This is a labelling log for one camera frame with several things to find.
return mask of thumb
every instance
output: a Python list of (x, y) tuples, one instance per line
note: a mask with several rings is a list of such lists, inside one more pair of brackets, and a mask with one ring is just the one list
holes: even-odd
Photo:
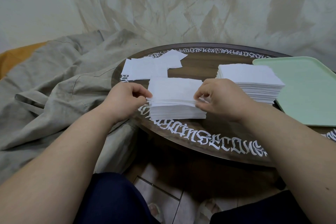
[(135, 104), (137, 108), (143, 106), (147, 102), (146, 98), (144, 96), (139, 96), (135, 98)]
[(210, 103), (197, 102), (195, 106), (205, 112), (211, 112), (212, 110), (212, 105)]

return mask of navy blue pants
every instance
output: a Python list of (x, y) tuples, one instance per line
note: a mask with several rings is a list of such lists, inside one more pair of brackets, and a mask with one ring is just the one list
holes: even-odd
[[(123, 175), (94, 174), (79, 207), (75, 224), (159, 224), (147, 203)], [(310, 223), (290, 191), (254, 204), (215, 213), (210, 224)]]

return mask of orange cushion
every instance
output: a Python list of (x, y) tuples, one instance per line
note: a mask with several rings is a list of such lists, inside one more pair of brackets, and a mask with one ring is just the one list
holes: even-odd
[(8, 73), (17, 64), (25, 61), (31, 56), (31, 54), (41, 46), (45, 45), (44, 43), (32, 44), (12, 50), (8, 50), (0, 54), (0, 79)]

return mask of tray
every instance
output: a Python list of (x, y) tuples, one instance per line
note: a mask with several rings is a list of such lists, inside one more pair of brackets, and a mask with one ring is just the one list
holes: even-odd
[(336, 126), (336, 74), (311, 57), (255, 59), (286, 84), (276, 100), (284, 113), (309, 126)]

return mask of oval table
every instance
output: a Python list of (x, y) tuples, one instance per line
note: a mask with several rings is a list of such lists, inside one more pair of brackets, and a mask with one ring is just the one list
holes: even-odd
[[(288, 57), (282, 53), (240, 45), (187, 43), (150, 48), (129, 58), (143, 56), (155, 58), (171, 49), (188, 54), (188, 56), (181, 60), (182, 68), (168, 70), (168, 77), (192, 78), (202, 81), (215, 78), (220, 64), (252, 64), (254, 59)], [(128, 76), (121, 75), (124, 63), (125, 61), (115, 69), (111, 79), (112, 87), (118, 82), (128, 82)], [(147, 88), (149, 80), (135, 82)], [(210, 113), (207, 114), (206, 119), (199, 120), (151, 120), (148, 115), (149, 106), (144, 105), (132, 118), (145, 131), (156, 133), (192, 150), (226, 160), (274, 167), (263, 147), (244, 127), (237, 123), (227, 122)], [(329, 138), (335, 135), (331, 127), (312, 128)]]

